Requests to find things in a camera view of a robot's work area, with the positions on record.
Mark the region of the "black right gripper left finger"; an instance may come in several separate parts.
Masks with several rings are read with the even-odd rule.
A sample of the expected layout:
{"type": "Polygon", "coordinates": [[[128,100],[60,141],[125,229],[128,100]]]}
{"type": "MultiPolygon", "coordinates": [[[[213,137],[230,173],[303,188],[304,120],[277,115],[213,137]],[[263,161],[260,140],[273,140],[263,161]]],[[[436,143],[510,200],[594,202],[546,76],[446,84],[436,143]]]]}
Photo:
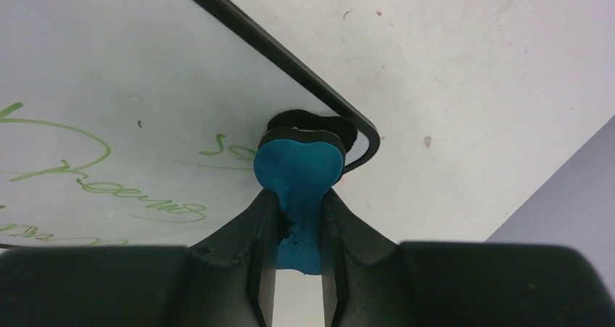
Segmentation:
{"type": "Polygon", "coordinates": [[[278,200],[191,247],[31,247],[1,256],[3,326],[270,326],[278,200]]]}

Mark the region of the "small black-framed whiteboard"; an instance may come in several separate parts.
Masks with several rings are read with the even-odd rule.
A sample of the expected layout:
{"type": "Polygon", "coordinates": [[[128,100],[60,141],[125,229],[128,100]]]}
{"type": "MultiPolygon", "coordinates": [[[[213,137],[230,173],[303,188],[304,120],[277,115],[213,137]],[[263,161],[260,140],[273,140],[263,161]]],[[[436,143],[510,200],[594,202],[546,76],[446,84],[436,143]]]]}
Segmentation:
{"type": "Polygon", "coordinates": [[[260,191],[268,122],[373,125],[226,0],[1,0],[1,248],[192,245],[260,191]]]}

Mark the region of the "blue whiteboard eraser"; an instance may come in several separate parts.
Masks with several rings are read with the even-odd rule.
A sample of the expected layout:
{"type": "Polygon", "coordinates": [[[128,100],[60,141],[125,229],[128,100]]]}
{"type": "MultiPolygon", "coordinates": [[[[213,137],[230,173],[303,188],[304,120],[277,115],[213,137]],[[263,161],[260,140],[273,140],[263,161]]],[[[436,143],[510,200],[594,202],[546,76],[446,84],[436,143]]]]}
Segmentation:
{"type": "Polygon", "coordinates": [[[342,177],[357,137],[348,119],[303,109],[278,113],[268,121],[253,170],[259,184],[278,199],[278,269],[322,273],[323,198],[342,177]]]}

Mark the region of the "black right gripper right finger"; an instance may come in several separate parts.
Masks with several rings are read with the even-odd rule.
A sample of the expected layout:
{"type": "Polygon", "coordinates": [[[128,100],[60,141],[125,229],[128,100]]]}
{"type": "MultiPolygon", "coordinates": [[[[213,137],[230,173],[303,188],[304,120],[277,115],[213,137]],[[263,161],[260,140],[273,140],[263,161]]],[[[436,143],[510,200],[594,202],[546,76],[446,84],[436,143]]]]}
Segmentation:
{"type": "Polygon", "coordinates": [[[612,326],[614,301],[576,250],[396,244],[334,192],[321,216],[327,326],[612,326]]]}

